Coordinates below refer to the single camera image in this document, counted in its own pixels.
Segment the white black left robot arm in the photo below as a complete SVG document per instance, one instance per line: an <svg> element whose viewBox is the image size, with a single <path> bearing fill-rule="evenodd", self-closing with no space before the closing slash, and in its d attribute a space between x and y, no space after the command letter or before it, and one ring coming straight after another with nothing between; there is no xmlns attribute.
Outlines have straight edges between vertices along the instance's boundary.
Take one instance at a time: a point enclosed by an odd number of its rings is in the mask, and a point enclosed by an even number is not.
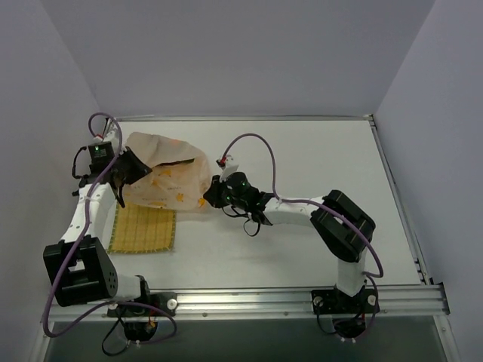
<svg viewBox="0 0 483 362"><path fill-rule="evenodd" d="M104 245L114 231L117 207L124 207L126 185L150 173L130 150L115 155L113 141L87 146L90 172L76 174L78 203L69 228L47 246L43 260L57 304L62 307L100 300L147 300L149 287L141 275L119 274Z"/></svg>

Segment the banana print plastic bag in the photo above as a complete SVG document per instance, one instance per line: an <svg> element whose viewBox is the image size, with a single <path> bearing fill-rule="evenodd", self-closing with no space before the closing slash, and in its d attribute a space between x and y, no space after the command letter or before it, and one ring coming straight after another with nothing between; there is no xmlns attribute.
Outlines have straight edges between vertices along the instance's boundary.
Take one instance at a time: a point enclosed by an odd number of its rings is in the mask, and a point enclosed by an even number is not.
<svg viewBox="0 0 483 362"><path fill-rule="evenodd" d="M203 194L211 185L212 173L206 154L183 140L133 132L126 146L152 172L123 189L124 200L143 207L196 212L206 206ZM164 162L194 158L191 164L158 167Z"/></svg>

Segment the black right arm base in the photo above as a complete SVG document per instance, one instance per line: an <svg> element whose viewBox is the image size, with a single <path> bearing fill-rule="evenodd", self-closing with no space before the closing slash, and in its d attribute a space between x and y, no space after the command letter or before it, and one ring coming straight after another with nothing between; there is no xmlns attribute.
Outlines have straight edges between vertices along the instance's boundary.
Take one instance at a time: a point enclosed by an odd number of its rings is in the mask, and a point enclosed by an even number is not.
<svg viewBox="0 0 483 362"><path fill-rule="evenodd" d="M336 287L312 290L312 310L318 328L328 336L355 342L372 325L380 312L377 289L363 287L355 296L348 296Z"/></svg>

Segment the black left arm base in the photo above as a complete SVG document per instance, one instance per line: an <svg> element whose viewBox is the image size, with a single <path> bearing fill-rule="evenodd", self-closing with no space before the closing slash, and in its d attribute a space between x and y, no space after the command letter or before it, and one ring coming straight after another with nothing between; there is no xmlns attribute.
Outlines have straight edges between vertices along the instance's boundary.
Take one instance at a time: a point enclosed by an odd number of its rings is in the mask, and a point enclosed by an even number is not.
<svg viewBox="0 0 483 362"><path fill-rule="evenodd" d="M101 351L107 357L117 357L131 346L140 348L143 345L154 345L172 339L178 331L177 322L174 320L177 307L178 298L175 292L147 294L134 301L109 307L108 316L114 318L115 322L101 342ZM159 318L169 321L172 331L156 337L161 326ZM117 351L110 351L107 341L118 329L123 332L123 345Z"/></svg>

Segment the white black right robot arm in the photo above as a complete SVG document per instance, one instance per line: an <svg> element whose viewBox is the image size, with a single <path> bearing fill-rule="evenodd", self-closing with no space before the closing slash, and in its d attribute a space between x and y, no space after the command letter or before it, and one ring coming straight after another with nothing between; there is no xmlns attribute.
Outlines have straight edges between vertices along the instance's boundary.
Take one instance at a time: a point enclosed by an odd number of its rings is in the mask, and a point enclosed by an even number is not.
<svg viewBox="0 0 483 362"><path fill-rule="evenodd" d="M212 178L203 198L214 208L239 209L235 217L245 217L258 225L301 225L313 228L338 259L336 288L349 297L365 285L365 259L373 252L376 228L369 215L339 190L313 199L278 199L273 192L252 186L242 172Z"/></svg>

